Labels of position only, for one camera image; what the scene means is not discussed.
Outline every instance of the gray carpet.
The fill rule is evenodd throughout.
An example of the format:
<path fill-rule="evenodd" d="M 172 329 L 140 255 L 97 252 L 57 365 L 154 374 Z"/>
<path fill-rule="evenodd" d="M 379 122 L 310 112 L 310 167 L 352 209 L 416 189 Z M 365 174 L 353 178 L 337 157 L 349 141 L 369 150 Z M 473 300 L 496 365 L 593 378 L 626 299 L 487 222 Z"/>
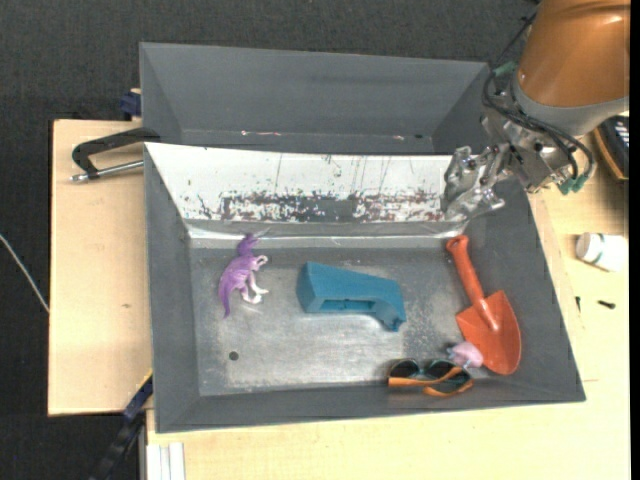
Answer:
<path fill-rule="evenodd" d="M 0 0 L 0 232 L 47 294 L 49 122 L 123 119 L 142 40 L 493 62 L 533 10 L 527 0 Z M 47 314 L 1 246 L 0 322 L 0 478 L 87 478 L 119 419 L 46 417 Z M 135 475 L 131 457 L 115 478 Z"/>

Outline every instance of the toy dinosaur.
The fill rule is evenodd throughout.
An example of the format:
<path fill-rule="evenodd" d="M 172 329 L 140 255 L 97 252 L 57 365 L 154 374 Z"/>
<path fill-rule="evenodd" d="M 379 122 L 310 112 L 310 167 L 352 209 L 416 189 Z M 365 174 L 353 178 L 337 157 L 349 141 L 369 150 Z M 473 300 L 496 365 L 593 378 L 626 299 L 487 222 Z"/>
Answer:
<path fill-rule="evenodd" d="M 246 235 L 236 247 L 238 256 L 231 260 L 224 269 L 218 284 L 218 297 L 224 306 L 224 318 L 231 313 L 229 299 L 234 290 L 240 291 L 242 299 L 251 304 L 258 304 L 262 300 L 262 295 L 269 293 L 269 290 L 260 288 L 256 284 L 254 272 L 260 270 L 268 258 L 266 256 L 254 256 L 253 248 L 258 243 L 258 239 L 252 234 Z M 254 292 L 254 296 L 249 295 L 249 288 Z"/>

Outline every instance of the white bottle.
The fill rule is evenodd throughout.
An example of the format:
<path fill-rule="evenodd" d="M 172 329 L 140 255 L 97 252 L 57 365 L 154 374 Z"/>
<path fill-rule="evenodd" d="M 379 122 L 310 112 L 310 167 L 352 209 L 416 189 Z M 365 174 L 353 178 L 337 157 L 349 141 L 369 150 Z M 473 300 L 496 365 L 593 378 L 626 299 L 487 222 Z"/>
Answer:
<path fill-rule="evenodd" d="M 609 272 L 622 269 L 629 246 L 623 236 L 583 233 L 576 242 L 576 256 Z"/>

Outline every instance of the blue foam block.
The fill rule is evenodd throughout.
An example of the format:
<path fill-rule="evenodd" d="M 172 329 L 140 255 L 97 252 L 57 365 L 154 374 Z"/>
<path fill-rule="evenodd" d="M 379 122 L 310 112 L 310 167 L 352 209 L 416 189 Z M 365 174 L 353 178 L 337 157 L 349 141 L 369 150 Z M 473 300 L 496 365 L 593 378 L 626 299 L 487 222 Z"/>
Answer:
<path fill-rule="evenodd" d="M 391 279 L 307 262 L 296 286 L 307 313 L 364 313 L 392 331 L 407 321 L 400 285 Z"/>

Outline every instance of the sunglasses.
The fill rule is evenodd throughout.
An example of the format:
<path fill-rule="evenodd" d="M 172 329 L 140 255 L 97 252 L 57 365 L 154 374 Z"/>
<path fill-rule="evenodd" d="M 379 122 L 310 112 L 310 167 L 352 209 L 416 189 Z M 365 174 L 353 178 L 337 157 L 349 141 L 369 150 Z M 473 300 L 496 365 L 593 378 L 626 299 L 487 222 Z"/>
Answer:
<path fill-rule="evenodd" d="M 435 359 L 424 369 L 415 359 L 402 359 L 391 367 L 390 387 L 422 387 L 425 395 L 447 397 L 463 393 L 473 386 L 466 368 L 447 359 Z"/>

